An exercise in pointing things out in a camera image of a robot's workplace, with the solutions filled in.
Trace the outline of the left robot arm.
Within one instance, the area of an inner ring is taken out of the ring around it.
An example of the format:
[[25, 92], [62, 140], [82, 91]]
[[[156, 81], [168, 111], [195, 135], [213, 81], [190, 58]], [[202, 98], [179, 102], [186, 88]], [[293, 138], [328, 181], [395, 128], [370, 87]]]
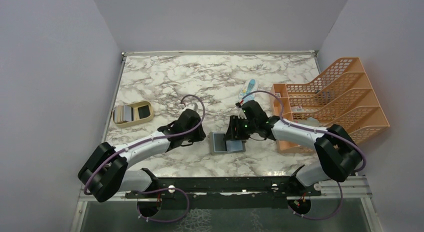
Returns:
[[135, 164], [158, 154], [167, 153], [184, 146], [201, 142], [206, 135], [202, 128], [204, 116], [193, 109], [185, 109], [179, 118], [160, 126], [151, 135], [136, 141], [112, 146], [108, 142], [99, 144], [77, 174], [83, 183], [83, 193], [92, 195], [102, 203], [124, 187], [126, 171]]

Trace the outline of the taupe leather card holder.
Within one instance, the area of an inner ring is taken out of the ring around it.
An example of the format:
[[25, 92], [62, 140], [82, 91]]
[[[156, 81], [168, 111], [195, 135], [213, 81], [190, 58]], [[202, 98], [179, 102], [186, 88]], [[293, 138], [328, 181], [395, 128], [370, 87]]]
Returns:
[[225, 133], [209, 133], [209, 153], [211, 155], [225, 155], [233, 153], [244, 153], [246, 151], [243, 140], [224, 140]]

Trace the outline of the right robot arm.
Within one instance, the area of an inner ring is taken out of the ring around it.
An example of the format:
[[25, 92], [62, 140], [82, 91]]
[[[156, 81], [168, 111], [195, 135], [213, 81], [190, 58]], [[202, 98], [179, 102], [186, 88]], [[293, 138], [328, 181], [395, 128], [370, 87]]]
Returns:
[[264, 140], [287, 141], [316, 152], [318, 162], [301, 166], [290, 177], [289, 191], [300, 196], [309, 186], [326, 180], [344, 182], [359, 164], [364, 164], [363, 153], [346, 130], [334, 124], [331, 127], [313, 127], [268, 116], [258, 102], [250, 100], [240, 106], [245, 118], [232, 115], [224, 141], [242, 141], [258, 134]]

